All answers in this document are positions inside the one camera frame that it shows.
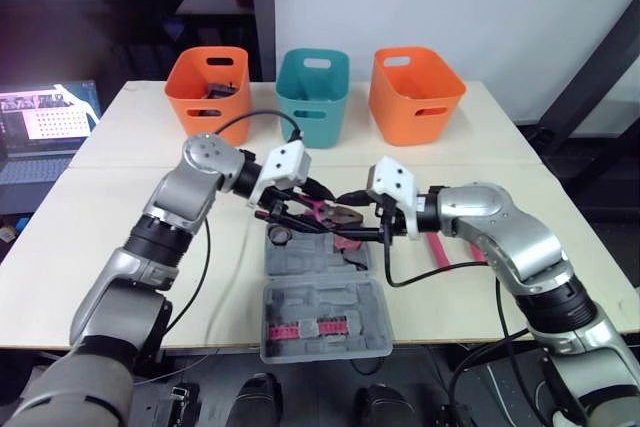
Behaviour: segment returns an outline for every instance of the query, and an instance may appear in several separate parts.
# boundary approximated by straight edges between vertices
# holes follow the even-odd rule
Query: black shoe
[[[273,374],[256,374],[238,392],[226,427],[277,426],[281,419],[282,387]]]
[[[413,406],[383,384],[356,393],[355,415],[359,427],[419,427]]]

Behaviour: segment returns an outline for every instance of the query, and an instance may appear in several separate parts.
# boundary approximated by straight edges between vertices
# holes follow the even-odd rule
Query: gray case
[[[292,232],[286,246],[265,239],[260,357],[267,364],[383,357],[393,349],[391,323],[380,286],[369,277],[369,248],[343,254],[333,234]],[[346,334],[320,333],[318,319],[339,319]],[[269,340],[274,326],[295,325],[298,339]]]

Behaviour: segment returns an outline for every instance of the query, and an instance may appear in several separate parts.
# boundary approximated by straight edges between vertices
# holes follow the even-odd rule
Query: basket handle hole
[[[304,59],[302,64],[307,69],[328,69],[331,67],[331,61],[329,59]]]
[[[207,65],[233,65],[231,57],[209,57]]]
[[[423,115],[440,115],[447,111],[446,107],[432,107],[430,109],[416,110],[416,117],[422,117]]]
[[[402,57],[388,57],[384,59],[385,67],[399,67],[401,65],[409,65],[411,63],[411,57],[402,56]]]
[[[187,115],[189,117],[220,117],[222,112],[218,109],[189,109]]]
[[[299,119],[324,119],[327,114],[325,112],[315,112],[312,110],[294,110],[293,116]]]

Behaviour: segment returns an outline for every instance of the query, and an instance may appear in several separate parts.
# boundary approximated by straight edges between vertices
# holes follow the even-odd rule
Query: white wall
[[[604,99],[582,121],[573,137],[593,137],[594,135],[617,137],[638,117],[640,117],[640,59],[631,64]]]
[[[292,48],[335,48],[362,80],[376,49],[424,45],[484,81],[514,120],[535,121],[631,0],[275,1],[278,65]]]

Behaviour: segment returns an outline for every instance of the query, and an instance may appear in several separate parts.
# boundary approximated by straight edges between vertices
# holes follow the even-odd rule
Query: laptop keyboard
[[[71,157],[55,159],[12,160],[0,172],[0,184],[54,182],[69,166]]]

